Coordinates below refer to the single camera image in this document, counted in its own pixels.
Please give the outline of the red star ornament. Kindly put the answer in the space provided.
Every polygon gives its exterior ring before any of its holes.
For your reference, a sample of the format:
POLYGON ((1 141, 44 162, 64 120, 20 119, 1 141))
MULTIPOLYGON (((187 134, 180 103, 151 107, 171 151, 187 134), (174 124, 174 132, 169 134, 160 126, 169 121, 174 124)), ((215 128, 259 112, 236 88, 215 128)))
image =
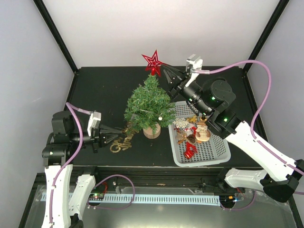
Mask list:
POLYGON ((161 77, 161 66, 163 63, 159 60, 158 51, 155 50, 151 57, 144 54, 142 54, 142 57, 147 62, 145 70, 150 71, 151 75, 158 75, 161 77))

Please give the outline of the gold merry christmas sign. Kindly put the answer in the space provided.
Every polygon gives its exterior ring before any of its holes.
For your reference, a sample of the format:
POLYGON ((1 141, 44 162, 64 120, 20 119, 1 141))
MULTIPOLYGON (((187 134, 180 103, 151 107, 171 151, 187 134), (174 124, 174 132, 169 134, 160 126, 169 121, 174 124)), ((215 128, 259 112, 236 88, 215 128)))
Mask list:
POLYGON ((131 121, 128 121, 125 128, 122 130, 122 136, 115 139, 111 146, 110 151, 112 153, 118 153, 120 151, 128 150, 132 147, 132 139, 135 134, 137 134, 139 131, 134 129, 133 123, 131 121))

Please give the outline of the small green christmas tree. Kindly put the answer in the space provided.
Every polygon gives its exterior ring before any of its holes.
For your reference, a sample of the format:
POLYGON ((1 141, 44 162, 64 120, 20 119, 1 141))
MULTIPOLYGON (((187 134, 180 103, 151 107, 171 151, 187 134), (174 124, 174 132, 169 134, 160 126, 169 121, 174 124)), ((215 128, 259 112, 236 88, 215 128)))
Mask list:
POLYGON ((129 124, 126 135, 143 131, 149 139, 160 136, 161 128, 168 127, 175 120, 175 104, 167 92, 160 87, 156 76, 148 75, 127 100, 124 119, 129 124))

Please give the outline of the white string lights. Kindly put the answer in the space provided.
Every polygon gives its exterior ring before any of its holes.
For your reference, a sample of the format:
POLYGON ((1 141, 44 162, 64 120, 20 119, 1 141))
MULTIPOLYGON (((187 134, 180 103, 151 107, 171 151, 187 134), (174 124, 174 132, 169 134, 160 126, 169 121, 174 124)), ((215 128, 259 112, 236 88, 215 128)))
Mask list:
POLYGON ((150 113, 158 116, 158 120, 164 120, 162 113, 156 111, 156 107, 159 106, 157 99, 159 98, 158 89, 149 90, 144 86, 138 87, 139 98, 138 98, 138 107, 142 112, 150 113))

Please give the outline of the white perforated plastic basket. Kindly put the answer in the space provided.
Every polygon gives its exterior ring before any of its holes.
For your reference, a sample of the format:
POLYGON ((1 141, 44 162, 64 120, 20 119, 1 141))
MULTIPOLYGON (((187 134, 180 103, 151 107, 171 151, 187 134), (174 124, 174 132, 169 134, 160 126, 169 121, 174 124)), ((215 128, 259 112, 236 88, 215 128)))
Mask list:
MULTIPOLYGON (((193 106, 188 107, 185 101, 176 102, 175 118, 193 117, 195 115, 194 110, 195 108, 193 106)), ((199 122, 201 115, 197 117, 197 122, 199 122)), ((180 167, 203 167, 228 162, 231 158, 228 142, 213 133, 211 133, 207 142, 198 143, 196 141, 194 145, 197 148, 197 153, 189 160, 185 158, 187 137, 191 134, 195 135, 197 122, 189 123, 186 128, 176 128, 174 124, 168 126, 175 164, 180 167)))

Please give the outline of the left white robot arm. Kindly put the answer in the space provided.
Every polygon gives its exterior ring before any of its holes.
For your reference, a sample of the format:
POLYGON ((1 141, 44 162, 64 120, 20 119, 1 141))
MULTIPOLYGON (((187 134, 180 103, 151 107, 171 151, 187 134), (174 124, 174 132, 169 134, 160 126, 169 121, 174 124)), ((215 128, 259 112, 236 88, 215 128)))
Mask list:
POLYGON ((94 152, 115 140, 122 131, 100 123, 101 114, 91 112, 88 126, 83 130, 76 115, 70 111, 55 113, 52 117, 53 132, 42 151, 47 181, 46 206, 42 227, 82 228, 83 213, 91 190, 102 184, 96 168, 80 173, 72 195, 69 194, 73 170, 72 161, 82 147, 91 145, 94 152))

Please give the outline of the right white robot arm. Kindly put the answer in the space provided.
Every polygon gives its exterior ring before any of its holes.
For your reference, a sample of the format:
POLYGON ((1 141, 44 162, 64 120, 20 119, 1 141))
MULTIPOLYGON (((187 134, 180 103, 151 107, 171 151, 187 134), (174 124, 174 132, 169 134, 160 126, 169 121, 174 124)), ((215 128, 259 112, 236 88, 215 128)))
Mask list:
POLYGON ((204 88, 196 83, 200 74, 217 74, 234 66, 212 71, 202 70, 201 65, 196 64, 188 64, 184 72, 169 65, 163 65, 161 69, 172 98, 183 96, 207 119, 206 125, 213 134, 240 148, 262 167, 256 171, 231 168, 216 179, 217 188, 220 191, 254 189, 278 202, 287 202, 304 175, 304 161, 284 155, 254 131, 259 111, 256 111, 251 123, 237 117, 230 109, 236 95, 226 80, 213 79, 204 88))

